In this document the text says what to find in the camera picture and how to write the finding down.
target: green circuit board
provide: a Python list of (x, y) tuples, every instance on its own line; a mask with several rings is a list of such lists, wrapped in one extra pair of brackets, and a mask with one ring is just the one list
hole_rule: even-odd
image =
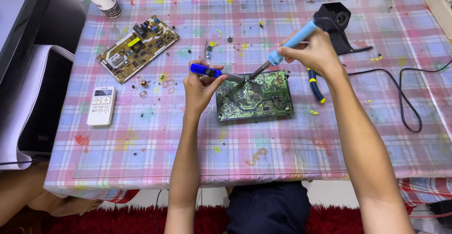
[(243, 84), (224, 81), (216, 93), (218, 121), (293, 115), (287, 78), (286, 71), (279, 70)]

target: person's right hand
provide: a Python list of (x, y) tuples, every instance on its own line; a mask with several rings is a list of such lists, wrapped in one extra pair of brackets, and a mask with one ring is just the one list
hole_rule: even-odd
[(296, 59), (305, 67), (314, 69), (322, 75), (329, 72), (336, 73), (338, 69), (342, 71), (342, 63), (331, 44), (329, 34), (320, 28), (306, 38), (306, 41), (309, 41), (308, 44), (299, 44), (295, 48), (282, 47), (297, 32), (298, 30), (294, 31), (282, 41), (277, 49), (278, 54), (284, 56), (287, 63), (292, 63)]

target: table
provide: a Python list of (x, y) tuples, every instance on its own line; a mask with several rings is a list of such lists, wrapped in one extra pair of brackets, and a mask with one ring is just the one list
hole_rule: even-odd
[[(322, 3), (336, 0), (118, 1), (122, 15), (116, 19), (105, 17), (93, 4), (89, 8), (45, 181), (49, 191), (99, 198), (124, 189), (167, 189), (184, 115), (182, 80), (188, 62), (202, 56), (204, 40), (218, 42), (211, 64), (238, 74), (252, 72), (287, 35), (311, 20)], [(346, 30), (351, 45), (374, 46), (369, 52), (341, 57), (349, 73), (385, 68), (397, 76), (404, 67), (432, 70), (449, 61), (451, 43), (422, 0), (337, 1), (352, 13)], [(134, 23), (154, 14), (176, 26), (181, 38), (166, 50), (168, 56), (159, 56), (120, 85), (94, 59)], [(227, 42), (229, 36), (239, 51)], [(378, 53), (383, 58), (370, 61)], [(199, 124), (201, 187), (348, 179), (325, 81), (319, 79), (326, 98), (319, 104), (306, 68), (283, 62), (273, 69), (290, 71), (295, 115), (219, 122), (213, 97)], [(173, 94), (158, 84), (162, 75), (178, 82)], [(143, 98), (138, 96), (142, 88), (132, 88), (139, 79), (152, 81)], [(398, 178), (452, 176), (450, 69), (404, 74), (404, 93), (422, 117), (421, 133), (403, 126), (398, 91), (386, 74), (353, 76), (351, 82), (387, 146)], [(117, 88), (113, 122), (105, 128), (90, 127), (86, 119), (92, 90), (104, 85)], [(408, 124), (416, 126), (411, 111), (405, 113)]]

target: power supply board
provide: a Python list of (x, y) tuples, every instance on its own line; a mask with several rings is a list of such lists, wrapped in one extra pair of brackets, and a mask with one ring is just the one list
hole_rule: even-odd
[(179, 39), (173, 29), (153, 15), (96, 60), (122, 84)]
[(246, 83), (224, 81), (216, 91), (218, 121), (293, 115), (287, 78), (286, 71), (279, 70)]

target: blue soldering iron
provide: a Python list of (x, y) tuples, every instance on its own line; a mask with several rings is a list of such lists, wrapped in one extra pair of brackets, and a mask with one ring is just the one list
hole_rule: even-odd
[(213, 68), (206, 67), (206, 66), (203, 66), (200, 64), (191, 64), (190, 71), (195, 74), (206, 75), (206, 76), (214, 77), (214, 78), (217, 78), (221, 75), (227, 75), (226, 80), (228, 80), (228, 81), (234, 81), (234, 82), (238, 82), (238, 83), (245, 82), (245, 77), (243, 77), (242, 75), (225, 73), (225, 72), (222, 72), (221, 70), (213, 69)]
[[(301, 41), (304, 41), (306, 37), (310, 36), (317, 26), (314, 24), (314, 21), (310, 21), (308, 24), (306, 24), (302, 29), (300, 29), (297, 34), (292, 36), (289, 41), (287, 41), (285, 44), (283, 44), (284, 47), (290, 47), (295, 48), (298, 44), (300, 44)], [(248, 78), (247, 81), (253, 80), (258, 76), (260, 73), (262, 73), (265, 69), (267, 69), (270, 65), (279, 65), (281, 61), (284, 59), (283, 56), (278, 54), (276, 50), (274, 50), (272, 53), (268, 55), (268, 61), (265, 62), (259, 69), (257, 69), (254, 73), (252, 73)]]

